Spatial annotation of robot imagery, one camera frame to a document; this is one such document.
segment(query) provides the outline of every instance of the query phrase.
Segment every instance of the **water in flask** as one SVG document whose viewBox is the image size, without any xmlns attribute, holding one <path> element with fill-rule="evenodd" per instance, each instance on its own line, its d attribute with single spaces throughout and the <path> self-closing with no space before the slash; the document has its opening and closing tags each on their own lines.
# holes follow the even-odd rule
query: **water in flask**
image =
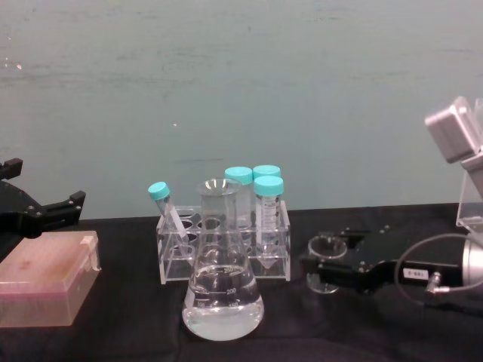
<svg viewBox="0 0 483 362">
<path fill-rule="evenodd" d="M 264 312 L 236 224 L 237 190 L 236 184 L 217 179 L 207 182 L 200 191 L 202 233 L 184 301 L 183 321 L 197 336 L 214 341 L 249 334 Z M 217 226 L 208 229 L 203 224 L 206 219 L 217 219 Z"/>
</svg>

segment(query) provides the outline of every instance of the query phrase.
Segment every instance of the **teal wall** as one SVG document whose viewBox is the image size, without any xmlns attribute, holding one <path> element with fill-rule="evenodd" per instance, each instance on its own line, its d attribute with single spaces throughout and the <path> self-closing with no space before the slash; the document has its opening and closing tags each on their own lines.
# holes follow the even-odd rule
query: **teal wall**
<svg viewBox="0 0 483 362">
<path fill-rule="evenodd" d="M 155 215 L 225 167 L 291 209 L 457 201 L 425 115 L 483 87 L 483 2 L 2 0 L 0 160 L 84 218 Z"/>
</svg>

